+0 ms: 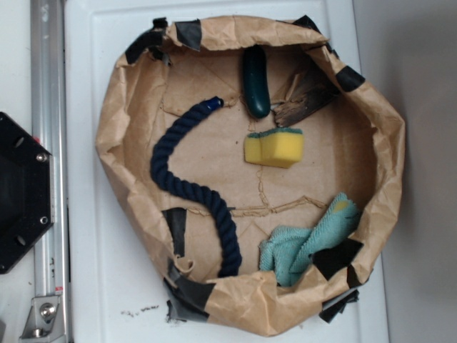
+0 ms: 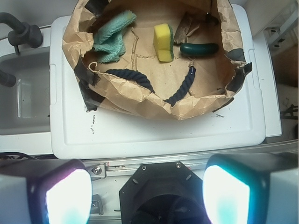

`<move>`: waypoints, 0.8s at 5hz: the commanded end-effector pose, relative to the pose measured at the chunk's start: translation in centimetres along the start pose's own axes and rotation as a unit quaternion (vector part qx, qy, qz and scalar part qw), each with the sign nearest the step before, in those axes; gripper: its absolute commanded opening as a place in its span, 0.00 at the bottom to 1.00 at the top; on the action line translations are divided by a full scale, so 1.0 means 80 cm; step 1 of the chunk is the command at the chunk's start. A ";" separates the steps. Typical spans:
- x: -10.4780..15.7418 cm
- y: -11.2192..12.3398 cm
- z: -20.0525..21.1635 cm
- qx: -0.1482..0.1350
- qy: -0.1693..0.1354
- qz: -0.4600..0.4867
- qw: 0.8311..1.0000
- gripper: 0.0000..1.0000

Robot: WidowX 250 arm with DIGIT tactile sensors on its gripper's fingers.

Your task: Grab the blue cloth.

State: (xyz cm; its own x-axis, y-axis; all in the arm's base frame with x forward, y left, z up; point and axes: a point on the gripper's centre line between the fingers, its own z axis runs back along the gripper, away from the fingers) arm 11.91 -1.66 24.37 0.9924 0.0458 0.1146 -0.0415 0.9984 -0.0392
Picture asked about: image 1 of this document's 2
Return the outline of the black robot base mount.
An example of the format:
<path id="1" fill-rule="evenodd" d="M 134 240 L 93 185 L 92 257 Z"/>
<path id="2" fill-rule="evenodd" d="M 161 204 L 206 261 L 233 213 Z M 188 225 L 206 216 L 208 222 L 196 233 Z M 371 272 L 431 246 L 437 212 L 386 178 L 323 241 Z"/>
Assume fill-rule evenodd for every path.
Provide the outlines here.
<path id="1" fill-rule="evenodd" d="M 1 273 L 9 273 L 53 224 L 52 155 L 1 113 Z"/>

